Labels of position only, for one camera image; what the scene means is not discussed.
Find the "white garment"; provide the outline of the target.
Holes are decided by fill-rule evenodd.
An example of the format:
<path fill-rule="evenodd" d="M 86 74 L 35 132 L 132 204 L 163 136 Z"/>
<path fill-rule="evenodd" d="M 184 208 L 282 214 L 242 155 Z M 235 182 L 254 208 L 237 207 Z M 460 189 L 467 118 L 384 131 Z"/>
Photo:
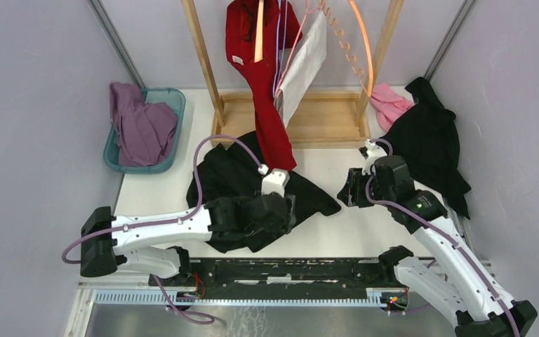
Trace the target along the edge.
<path fill-rule="evenodd" d="M 315 10 L 311 18 L 314 18 L 314 21 L 302 40 L 302 45 L 295 51 L 274 99 L 274 106 L 285 128 L 326 59 L 326 16 Z"/>

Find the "orange hanger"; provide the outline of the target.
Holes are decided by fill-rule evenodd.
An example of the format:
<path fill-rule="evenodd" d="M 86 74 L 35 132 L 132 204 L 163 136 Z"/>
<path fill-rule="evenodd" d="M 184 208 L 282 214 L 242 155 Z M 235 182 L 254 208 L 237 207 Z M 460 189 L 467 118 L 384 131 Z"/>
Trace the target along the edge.
<path fill-rule="evenodd" d="M 364 53 L 366 56 L 365 68 L 358 66 L 357 63 L 359 61 L 359 58 L 355 54 L 353 54 L 352 45 L 347 40 L 346 32 L 344 29 L 340 28 L 338 19 L 332 14 L 332 10 L 328 6 L 328 2 L 325 0 L 317 0 L 317 5 L 318 5 L 318 9 L 326 17 L 328 25 L 332 28 L 334 35 L 338 39 L 340 48 L 344 50 L 347 62 L 350 64 L 354 75 L 359 80 L 359 83 L 361 85 L 361 92 L 365 93 L 368 97 L 371 97 L 372 92 L 373 92 L 373 86 L 374 86 L 373 84 L 374 70 L 373 70 L 373 59 L 372 59 L 372 54 L 371 54 L 371 46 L 370 46 L 368 32 L 366 30 L 366 25 L 364 23 L 364 20 L 362 18 L 361 12 L 359 10 L 359 7 L 356 1 L 348 0 L 347 2 L 354 14 L 354 18 L 357 22 L 360 35 L 362 38 L 362 42 L 364 45 Z"/>

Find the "wooden hanger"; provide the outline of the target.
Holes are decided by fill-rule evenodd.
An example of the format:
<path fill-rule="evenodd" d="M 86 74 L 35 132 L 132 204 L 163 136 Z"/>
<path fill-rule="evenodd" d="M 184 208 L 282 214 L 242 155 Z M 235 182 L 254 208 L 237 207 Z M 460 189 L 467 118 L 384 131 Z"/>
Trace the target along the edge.
<path fill-rule="evenodd" d="M 258 11 L 255 24 L 255 46 L 253 62 L 260 62 L 263 59 L 263 39 L 264 39 L 264 10 L 265 1 L 258 1 Z"/>

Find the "red skirt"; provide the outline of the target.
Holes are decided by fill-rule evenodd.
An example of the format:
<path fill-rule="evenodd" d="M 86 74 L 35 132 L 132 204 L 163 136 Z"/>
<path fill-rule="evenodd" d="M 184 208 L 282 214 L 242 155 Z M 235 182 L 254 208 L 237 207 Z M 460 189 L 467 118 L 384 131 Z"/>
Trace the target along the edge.
<path fill-rule="evenodd" d="M 227 61 L 251 89 L 255 108 L 255 130 L 266 165 L 271 169 L 291 171 L 296 167 L 292 145 L 272 97 L 277 2 L 265 1 L 263 59 L 253 62 L 258 2 L 232 1 L 226 12 L 225 52 Z M 299 25 L 293 6 L 289 4 L 287 49 L 292 46 Z"/>

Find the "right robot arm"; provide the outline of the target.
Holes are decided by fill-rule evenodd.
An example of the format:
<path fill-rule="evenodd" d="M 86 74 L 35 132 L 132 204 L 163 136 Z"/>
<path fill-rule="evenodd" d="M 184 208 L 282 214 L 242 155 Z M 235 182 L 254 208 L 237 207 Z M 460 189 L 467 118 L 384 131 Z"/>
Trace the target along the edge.
<path fill-rule="evenodd" d="M 399 245 L 379 255 L 377 276 L 385 286 L 403 284 L 452 325 L 456 336 L 525 336 L 538 313 L 516 300 L 487 271 L 462 239 L 439 199 L 416 188 L 403 157 L 377 158 L 350 168 L 338 199 L 348 207 L 383 206 L 394 221 L 433 256 L 442 279 Z"/>

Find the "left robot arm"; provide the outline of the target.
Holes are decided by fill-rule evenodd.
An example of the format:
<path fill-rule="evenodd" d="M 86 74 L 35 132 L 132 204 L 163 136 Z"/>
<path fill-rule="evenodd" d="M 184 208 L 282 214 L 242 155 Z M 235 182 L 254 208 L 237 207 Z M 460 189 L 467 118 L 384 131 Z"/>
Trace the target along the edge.
<path fill-rule="evenodd" d="M 187 284 L 193 275 L 180 242 L 208 242 L 217 250 L 258 251 L 295 225 L 295 197 L 277 193 L 221 197 L 200 209 L 157 216 L 113 216 L 95 209 L 81 228 L 80 275 L 103 277 L 131 270 Z"/>

